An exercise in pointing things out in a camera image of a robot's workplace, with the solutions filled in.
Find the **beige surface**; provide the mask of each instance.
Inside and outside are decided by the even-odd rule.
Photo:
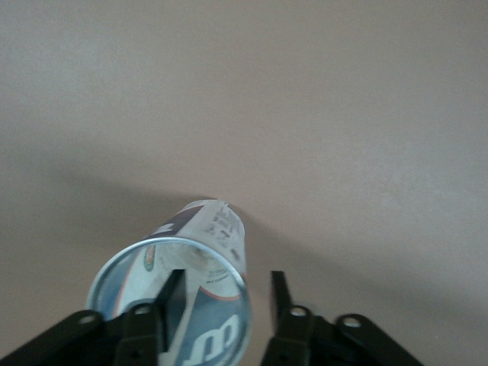
[[[426,365],[486,365],[486,2],[2,2],[0,61],[0,355],[218,197],[247,229],[243,365],[272,269]]]

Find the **plain beige background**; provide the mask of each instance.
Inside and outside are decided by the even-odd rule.
[[[486,2],[0,4],[0,355],[186,203],[269,271],[363,313],[425,365],[486,365]]]

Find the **cylindrical container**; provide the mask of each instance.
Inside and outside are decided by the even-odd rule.
[[[244,226],[228,203],[202,200],[116,254],[97,274],[87,308],[106,320],[151,302],[174,269],[186,273],[187,302],[160,364],[234,365],[249,339]]]

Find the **can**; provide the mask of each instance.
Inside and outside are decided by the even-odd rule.
[[[98,272],[87,308],[113,319],[151,302],[174,269],[186,273],[187,302],[160,364],[235,365],[249,340],[244,226],[229,204],[195,201]]]

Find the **silver screw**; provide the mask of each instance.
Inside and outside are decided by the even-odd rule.
[[[151,311],[150,307],[140,307],[139,309],[134,311],[134,314],[135,315],[143,315],[143,314],[147,314],[149,311]]]
[[[88,324],[94,321],[95,319],[96,319],[95,315],[87,315],[82,317],[80,320],[78,320],[78,324],[80,325]]]
[[[345,326],[349,326],[351,328],[361,328],[361,322],[356,318],[347,317],[342,320]]]
[[[295,316],[306,316],[307,312],[303,307],[292,307],[290,314]]]

